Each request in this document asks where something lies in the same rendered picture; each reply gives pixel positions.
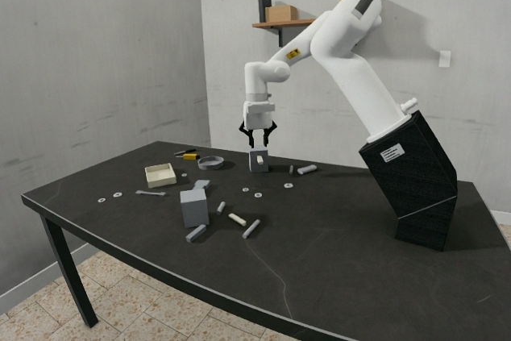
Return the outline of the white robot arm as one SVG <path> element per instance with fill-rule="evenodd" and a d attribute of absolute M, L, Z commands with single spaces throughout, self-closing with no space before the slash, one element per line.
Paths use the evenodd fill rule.
<path fill-rule="evenodd" d="M 412 115 L 407 110 L 418 104 L 417 99 L 404 105 L 396 104 L 371 65 L 351 52 L 363 37 L 381 25 L 381 9 L 381 0 L 342 0 L 267 63 L 247 63 L 246 98 L 251 103 L 247 104 L 247 112 L 275 111 L 275 103 L 267 101 L 272 96 L 268 93 L 267 82 L 288 80 L 292 65 L 313 56 L 334 78 L 368 129 L 369 143 L 408 121 Z"/>

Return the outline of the cream rectangular open tray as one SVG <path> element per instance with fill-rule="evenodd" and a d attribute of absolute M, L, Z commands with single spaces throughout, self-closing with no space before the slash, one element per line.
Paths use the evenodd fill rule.
<path fill-rule="evenodd" d="M 177 183 L 176 176 L 172 170 L 172 167 L 171 169 L 170 167 L 170 164 L 162 164 L 145 168 L 148 187 L 153 188 L 157 186 Z"/>

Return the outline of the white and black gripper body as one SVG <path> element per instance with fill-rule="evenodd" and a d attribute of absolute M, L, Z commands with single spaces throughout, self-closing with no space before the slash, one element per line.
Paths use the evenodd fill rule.
<path fill-rule="evenodd" d="M 243 105 L 243 120 L 247 130 L 267 129 L 272 127 L 272 112 L 248 113 L 246 101 Z M 271 119 L 271 120 L 270 120 Z"/>

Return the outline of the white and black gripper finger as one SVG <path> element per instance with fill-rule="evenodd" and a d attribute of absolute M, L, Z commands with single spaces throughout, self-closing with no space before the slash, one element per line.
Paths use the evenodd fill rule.
<path fill-rule="evenodd" d="M 275 130 L 277 128 L 277 125 L 273 122 L 272 120 L 272 127 L 268 128 L 268 129 L 264 129 L 264 146 L 267 147 L 267 144 L 268 144 L 268 137 L 270 135 L 270 133 Z"/>
<path fill-rule="evenodd" d="M 243 120 L 241 126 L 239 127 L 239 130 L 249 137 L 249 145 L 251 146 L 251 148 L 254 148 L 254 138 L 252 136 L 253 130 L 247 131 L 244 129 L 244 127 L 245 126 L 244 126 L 244 120 Z"/>

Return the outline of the grey round dish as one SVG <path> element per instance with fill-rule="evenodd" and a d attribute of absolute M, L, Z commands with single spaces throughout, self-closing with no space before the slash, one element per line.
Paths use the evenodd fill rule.
<path fill-rule="evenodd" d="M 203 170 L 215 170 L 224 165 L 223 161 L 220 156 L 207 156 L 198 161 L 198 167 Z"/>

